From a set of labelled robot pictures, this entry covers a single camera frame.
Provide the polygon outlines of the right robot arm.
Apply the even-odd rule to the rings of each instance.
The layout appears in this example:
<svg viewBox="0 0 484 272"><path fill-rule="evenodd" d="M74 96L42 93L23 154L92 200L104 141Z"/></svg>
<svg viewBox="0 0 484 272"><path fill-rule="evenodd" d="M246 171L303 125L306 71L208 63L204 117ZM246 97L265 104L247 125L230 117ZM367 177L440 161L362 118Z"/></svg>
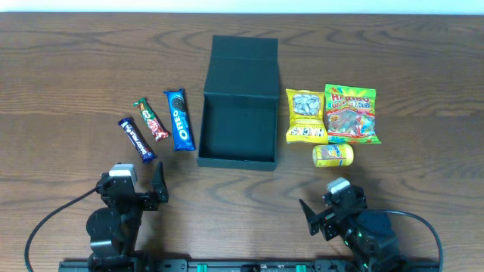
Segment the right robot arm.
<svg viewBox="0 0 484 272"><path fill-rule="evenodd" d="M323 200L327 208L320 213L299 200L312 236L321 233L327 241L339 237L354 255L359 271L403 269L405 258L389 216L368 209L362 187L345 179L333 181L327 185Z"/></svg>

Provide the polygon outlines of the Haribo gummy candy bag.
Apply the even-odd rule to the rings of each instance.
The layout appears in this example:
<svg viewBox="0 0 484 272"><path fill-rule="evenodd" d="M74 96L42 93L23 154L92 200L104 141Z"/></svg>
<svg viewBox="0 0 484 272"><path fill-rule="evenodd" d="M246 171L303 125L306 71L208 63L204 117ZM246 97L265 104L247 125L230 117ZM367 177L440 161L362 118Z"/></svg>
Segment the Haribo gummy candy bag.
<svg viewBox="0 0 484 272"><path fill-rule="evenodd" d="M381 143L375 131L375 89L326 84L324 94L330 143Z"/></svg>

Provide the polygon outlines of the yellow Hacks candy bag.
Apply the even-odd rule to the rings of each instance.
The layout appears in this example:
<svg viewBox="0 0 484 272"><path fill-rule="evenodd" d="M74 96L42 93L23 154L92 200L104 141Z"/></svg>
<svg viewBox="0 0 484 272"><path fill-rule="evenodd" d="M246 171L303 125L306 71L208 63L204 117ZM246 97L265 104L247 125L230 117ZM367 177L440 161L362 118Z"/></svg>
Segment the yellow Hacks candy bag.
<svg viewBox="0 0 484 272"><path fill-rule="evenodd" d="M328 135L324 125L324 93L309 90L287 89L289 128L286 142L327 144Z"/></svg>

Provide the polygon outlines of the yellow Mentos gum jar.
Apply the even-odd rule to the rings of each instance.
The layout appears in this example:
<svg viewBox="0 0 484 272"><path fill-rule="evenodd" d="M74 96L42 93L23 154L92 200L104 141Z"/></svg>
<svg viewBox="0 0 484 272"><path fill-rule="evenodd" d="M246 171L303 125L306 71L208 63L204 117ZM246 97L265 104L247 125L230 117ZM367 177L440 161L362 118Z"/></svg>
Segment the yellow Mentos gum jar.
<svg viewBox="0 0 484 272"><path fill-rule="evenodd" d="M318 145L313 148L312 159L316 167L340 167L351 165L354 151L348 144Z"/></svg>

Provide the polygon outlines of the dark green lidded box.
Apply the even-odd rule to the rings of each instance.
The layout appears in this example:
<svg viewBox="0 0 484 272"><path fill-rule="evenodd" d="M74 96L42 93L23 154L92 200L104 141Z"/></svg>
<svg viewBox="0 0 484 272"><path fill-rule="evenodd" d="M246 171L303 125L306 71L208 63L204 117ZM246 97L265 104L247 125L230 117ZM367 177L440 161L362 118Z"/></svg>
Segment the dark green lidded box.
<svg viewBox="0 0 484 272"><path fill-rule="evenodd" d="M278 40L213 36L203 97L197 164L275 170Z"/></svg>

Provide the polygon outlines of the purple Dairy Milk bar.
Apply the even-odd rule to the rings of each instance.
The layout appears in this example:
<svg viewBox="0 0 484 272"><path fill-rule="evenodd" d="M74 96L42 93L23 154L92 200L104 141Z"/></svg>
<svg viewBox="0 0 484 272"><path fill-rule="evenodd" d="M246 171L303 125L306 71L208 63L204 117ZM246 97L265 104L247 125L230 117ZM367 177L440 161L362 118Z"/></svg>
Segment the purple Dairy Milk bar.
<svg viewBox="0 0 484 272"><path fill-rule="evenodd" d="M133 146L140 155L143 163L148 164L156 159L157 155L144 139L132 117L121 119L118 121L118 126L120 126L126 133L129 140L132 142Z"/></svg>

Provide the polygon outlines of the red green KitKat bar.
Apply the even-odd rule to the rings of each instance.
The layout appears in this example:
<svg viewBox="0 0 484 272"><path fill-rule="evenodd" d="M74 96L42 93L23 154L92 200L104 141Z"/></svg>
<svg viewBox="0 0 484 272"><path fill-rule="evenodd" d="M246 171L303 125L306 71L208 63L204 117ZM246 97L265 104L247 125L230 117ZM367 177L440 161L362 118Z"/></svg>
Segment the red green KitKat bar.
<svg viewBox="0 0 484 272"><path fill-rule="evenodd" d="M169 137L169 132L165 130L162 123L158 120L155 112L150 107L146 98L143 97L140 100L134 102L133 107L138 109L145 124L154 136L155 141L160 141Z"/></svg>

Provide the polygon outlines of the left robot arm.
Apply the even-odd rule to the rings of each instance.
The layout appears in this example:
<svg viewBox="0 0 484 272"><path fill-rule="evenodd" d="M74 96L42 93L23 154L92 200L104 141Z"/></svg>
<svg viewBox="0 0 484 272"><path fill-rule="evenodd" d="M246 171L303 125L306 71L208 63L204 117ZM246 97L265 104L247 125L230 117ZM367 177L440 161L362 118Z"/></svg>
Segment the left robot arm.
<svg viewBox="0 0 484 272"><path fill-rule="evenodd" d="M101 175L95 192L106 204L93 212L86 223L92 255L89 271L155 271L154 259L137 252L135 244L143 212L156 211L169 201L169 193L159 162L150 182L152 191L137 193L137 174L133 164L118 163Z"/></svg>

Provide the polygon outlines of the blue Oreo cookie pack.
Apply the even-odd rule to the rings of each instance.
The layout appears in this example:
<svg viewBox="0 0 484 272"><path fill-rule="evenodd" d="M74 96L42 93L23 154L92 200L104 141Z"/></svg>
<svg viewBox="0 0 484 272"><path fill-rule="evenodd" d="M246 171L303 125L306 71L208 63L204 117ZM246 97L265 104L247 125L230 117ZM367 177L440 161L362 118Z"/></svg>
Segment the blue Oreo cookie pack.
<svg viewBox="0 0 484 272"><path fill-rule="evenodd" d="M185 103L184 89L180 88L177 91L164 91L164 94L167 96L172 120L174 151L196 150L194 138L191 133L188 110Z"/></svg>

